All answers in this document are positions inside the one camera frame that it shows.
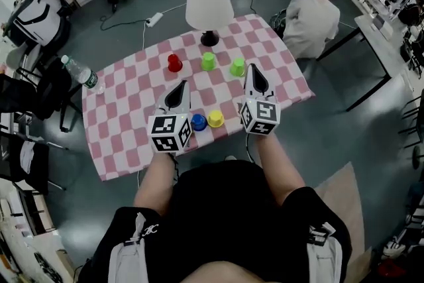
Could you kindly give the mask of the green paper cup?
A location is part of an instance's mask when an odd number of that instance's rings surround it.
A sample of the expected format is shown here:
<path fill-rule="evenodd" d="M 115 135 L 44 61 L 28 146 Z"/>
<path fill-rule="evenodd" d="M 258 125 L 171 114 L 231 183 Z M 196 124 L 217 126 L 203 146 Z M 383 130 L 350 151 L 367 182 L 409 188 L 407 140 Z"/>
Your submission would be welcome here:
<path fill-rule="evenodd" d="M 216 56 L 212 52 L 205 52 L 202 56 L 201 68 L 208 72 L 216 67 Z"/>
<path fill-rule="evenodd" d="M 230 67 L 230 73 L 235 77 L 243 77 L 245 73 L 244 58 L 235 58 Z"/>

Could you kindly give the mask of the red paper cup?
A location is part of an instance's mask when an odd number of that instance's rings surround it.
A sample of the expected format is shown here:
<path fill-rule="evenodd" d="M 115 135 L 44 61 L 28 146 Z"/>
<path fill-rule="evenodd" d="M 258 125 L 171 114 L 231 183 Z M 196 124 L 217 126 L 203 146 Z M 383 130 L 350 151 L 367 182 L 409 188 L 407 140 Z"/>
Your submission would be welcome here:
<path fill-rule="evenodd" d="M 182 61 L 177 54 L 170 54 L 168 56 L 168 69 L 170 72 L 177 73 L 183 68 Z"/>

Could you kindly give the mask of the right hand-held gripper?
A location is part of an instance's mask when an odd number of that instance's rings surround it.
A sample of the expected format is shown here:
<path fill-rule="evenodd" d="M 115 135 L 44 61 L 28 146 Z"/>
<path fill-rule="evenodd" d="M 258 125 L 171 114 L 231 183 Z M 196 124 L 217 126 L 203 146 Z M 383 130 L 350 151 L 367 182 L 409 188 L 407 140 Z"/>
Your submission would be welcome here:
<path fill-rule="evenodd" d="M 275 87 L 256 64 L 249 64 L 247 67 L 244 94 L 264 100 L 275 96 Z M 251 98 L 243 102 L 239 111 L 242 125 L 248 134 L 269 135 L 280 124 L 280 106 L 271 101 Z"/>

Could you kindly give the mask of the dark green black device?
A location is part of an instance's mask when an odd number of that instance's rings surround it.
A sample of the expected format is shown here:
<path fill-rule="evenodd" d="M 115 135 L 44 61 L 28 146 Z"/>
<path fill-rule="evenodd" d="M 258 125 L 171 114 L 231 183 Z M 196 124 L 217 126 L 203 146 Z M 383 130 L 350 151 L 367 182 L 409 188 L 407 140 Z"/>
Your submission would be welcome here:
<path fill-rule="evenodd" d="M 284 37 L 286 28 L 286 11 L 287 9 L 282 9 L 270 19 L 270 27 L 280 38 Z"/>

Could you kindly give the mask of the person's black shirt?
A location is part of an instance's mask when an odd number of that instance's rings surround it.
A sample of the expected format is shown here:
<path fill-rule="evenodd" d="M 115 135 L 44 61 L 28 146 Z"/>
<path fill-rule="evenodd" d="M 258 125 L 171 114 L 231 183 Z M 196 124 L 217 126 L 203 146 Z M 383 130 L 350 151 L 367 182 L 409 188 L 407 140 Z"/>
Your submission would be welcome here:
<path fill-rule="evenodd" d="M 142 274 L 123 283 L 180 283 L 204 264 L 229 262 L 266 282 L 343 283 L 346 225 L 310 187 L 279 205 L 262 169 L 245 160 L 184 172 L 165 214 L 121 207 L 78 283 L 107 283 L 111 254 L 139 236 Z"/>

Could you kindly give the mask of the white power strip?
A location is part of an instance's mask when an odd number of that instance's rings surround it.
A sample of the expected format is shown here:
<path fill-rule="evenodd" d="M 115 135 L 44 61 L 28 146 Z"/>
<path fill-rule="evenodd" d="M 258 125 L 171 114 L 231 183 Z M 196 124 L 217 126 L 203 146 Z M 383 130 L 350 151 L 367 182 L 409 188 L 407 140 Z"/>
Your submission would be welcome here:
<path fill-rule="evenodd" d="M 154 27 L 163 16 L 163 13 L 155 13 L 153 16 L 146 19 L 146 26 L 149 28 Z"/>

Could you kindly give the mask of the person's left forearm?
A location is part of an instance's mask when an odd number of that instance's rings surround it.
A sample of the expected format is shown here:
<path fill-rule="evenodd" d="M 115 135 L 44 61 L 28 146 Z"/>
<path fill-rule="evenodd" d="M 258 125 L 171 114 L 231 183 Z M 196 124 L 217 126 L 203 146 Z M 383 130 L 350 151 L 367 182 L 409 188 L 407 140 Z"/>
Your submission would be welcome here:
<path fill-rule="evenodd" d="M 155 153 L 135 195 L 133 205 L 152 209 L 163 215 L 168 209 L 174 189 L 176 163 L 167 153 Z"/>

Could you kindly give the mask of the pink white checkered tablecloth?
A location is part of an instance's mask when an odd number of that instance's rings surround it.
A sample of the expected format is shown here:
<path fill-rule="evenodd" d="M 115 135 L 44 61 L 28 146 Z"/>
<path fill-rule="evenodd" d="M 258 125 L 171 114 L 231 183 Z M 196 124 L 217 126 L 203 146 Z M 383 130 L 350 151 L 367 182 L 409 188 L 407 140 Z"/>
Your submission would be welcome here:
<path fill-rule="evenodd" d="M 276 87 L 282 108 L 313 96 L 286 45 L 262 17 L 237 17 L 218 34 L 219 43 L 210 49 L 216 56 L 214 70 L 201 68 L 202 56 L 209 49 L 201 44 L 201 33 L 193 30 L 101 70 L 99 77 L 105 82 L 102 94 L 82 91 L 83 125 L 101 180 L 138 172 L 150 164 L 153 150 L 148 142 L 148 118 L 164 91 L 182 80 L 189 82 L 192 113 L 207 115 L 220 110 L 225 118 L 219 128 L 194 133 L 190 150 L 239 132 L 242 125 L 237 105 L 244 81 L 230 73 L 235 58 L 244 58 L 264 70 Z M 183 68 L 177 73 L 168 69 L 170 54 L 177 54 L 182 61 Z"/>

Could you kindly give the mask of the yellow paper cup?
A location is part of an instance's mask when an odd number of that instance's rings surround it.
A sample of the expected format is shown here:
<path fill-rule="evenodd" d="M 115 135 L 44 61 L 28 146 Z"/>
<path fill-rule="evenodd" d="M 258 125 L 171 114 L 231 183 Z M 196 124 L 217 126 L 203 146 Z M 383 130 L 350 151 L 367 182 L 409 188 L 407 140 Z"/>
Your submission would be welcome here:
<path fill-rule="evenodd" d="M 219 128 L 225 122 L 224 115 L 220 110 L 212 110 L 207 116 L 208 125 L 212 128 Z"/>

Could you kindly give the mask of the brown cardboard sheet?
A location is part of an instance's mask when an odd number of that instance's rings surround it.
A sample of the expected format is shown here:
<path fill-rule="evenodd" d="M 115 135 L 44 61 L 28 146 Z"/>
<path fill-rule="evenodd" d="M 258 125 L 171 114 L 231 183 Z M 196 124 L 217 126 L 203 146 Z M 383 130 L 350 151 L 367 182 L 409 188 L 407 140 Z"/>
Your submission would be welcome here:
<path fill-rule="evenodd" d="M 346 225 L 351 243 L 352 254 L 348 262 L 346 282 L 352 282 L 360 265 L 358 257 L 365 253 L 364 221 L 360 194 L 351 162 L 319 184 L 315 191 L 318 196 L 335 212 Z"/>

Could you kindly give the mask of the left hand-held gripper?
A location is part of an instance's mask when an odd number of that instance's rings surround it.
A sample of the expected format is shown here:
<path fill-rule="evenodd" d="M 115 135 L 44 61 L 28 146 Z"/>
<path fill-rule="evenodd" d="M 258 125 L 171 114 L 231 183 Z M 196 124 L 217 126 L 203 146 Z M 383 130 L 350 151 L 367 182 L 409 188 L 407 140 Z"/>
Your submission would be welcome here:
<path fill-rule="evenodd" d="M 191 90 L 189 82 L 169 87 L 156 102 L 156 110 L 164 114 L 148 118 L 147 135 L 154 152 L 183 152 L 192 134 L 188 114 L 191 107 Z"/>

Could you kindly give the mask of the blue paper cup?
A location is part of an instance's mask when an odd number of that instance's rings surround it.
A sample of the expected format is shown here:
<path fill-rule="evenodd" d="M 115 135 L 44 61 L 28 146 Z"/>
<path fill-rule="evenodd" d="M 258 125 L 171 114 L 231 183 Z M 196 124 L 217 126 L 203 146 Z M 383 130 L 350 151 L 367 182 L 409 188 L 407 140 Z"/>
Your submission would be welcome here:
<path fill-rule="evenodd" d="M 194 131 L 200 132 L 208 126 L 207 119 L 204 115 L 196 113 L 191 118 L 191 126 Z"/>

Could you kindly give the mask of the person's right forearm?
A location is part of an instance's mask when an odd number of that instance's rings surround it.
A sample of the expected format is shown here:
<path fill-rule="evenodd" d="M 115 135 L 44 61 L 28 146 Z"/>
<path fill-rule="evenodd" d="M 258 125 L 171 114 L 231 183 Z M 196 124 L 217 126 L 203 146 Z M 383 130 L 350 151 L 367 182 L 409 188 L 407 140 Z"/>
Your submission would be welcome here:
<path fill-rule="evenodd" d="M 274 133 L 257 137 L 256 147 L 271 193 L 282 205 L 294 190 L 304 187 L 305 182 Z"/>

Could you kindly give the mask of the white black robot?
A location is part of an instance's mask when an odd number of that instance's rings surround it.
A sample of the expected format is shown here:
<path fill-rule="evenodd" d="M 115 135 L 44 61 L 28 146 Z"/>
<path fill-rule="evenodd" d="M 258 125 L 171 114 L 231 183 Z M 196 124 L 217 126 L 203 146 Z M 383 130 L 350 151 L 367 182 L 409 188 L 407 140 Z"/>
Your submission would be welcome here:
<path fill-rule="evenodd" d="M 61 0 L 18 0 L 3 30 L 3 36 L 17 46 L 31 40 L 51 52 L 61 49 L 69 35 Z"/>

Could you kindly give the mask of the wooden open shelf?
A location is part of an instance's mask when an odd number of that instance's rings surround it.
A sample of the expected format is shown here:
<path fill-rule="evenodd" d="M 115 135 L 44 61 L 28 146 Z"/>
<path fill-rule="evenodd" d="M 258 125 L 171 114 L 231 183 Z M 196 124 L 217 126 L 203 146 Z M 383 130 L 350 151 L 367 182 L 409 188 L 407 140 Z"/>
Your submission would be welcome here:
<path fill-rule="evenodd" d="M 33 237 L 56 230 L 44 195 L 34 190 L 23 190 L 19 191 L 19 199 L 23 208 L 23 215 Z"/>

